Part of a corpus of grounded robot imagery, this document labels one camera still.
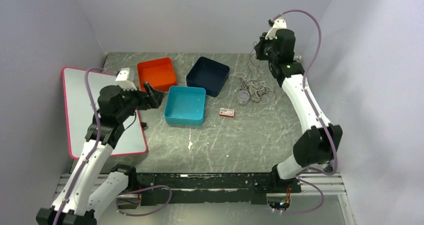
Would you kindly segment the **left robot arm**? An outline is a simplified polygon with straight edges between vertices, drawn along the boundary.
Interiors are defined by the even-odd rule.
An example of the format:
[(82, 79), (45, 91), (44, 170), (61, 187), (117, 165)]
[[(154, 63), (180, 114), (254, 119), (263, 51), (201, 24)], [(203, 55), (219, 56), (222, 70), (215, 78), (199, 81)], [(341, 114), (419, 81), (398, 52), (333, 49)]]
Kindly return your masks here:
[(125, 132), (124, 122), (139, 110), (158, 109), (162, 103), (164, 92), (153, 89), (148, 82), (143, 87), (145, 90), (141, 91), (131, 83), (128, 88), (108, 85), (100, 90), (76, 171), (50, 208), (39, 209), (36, 215), (39, 225), (96, 225), (119, 193), (132, 193), (138, 188), (136, 169), (121, 164), (92, 191), (102, 167)]

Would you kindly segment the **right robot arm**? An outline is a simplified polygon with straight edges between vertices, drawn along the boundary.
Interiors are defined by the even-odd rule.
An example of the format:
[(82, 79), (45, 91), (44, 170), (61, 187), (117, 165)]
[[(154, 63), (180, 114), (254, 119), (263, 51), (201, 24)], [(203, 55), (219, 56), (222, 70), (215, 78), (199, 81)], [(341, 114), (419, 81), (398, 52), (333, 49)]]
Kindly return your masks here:
[(295, 33), (287, 28), (272, 28), (264, 32), (254, 50), (256, 58), (267, 61), (273, 78), (291, 101), (300, 121), (302, 136), (292, 148), (292, 155), (273, 167), (270, 187), (282, 192), (289, 180), (307, 170), (320, 172), (318, 167), (333, 161), (338, 167), (337, 150), (343, 135), (340, 125), (334, 125), (322, 112), (310, 90), (306, 71), (294, 59)]

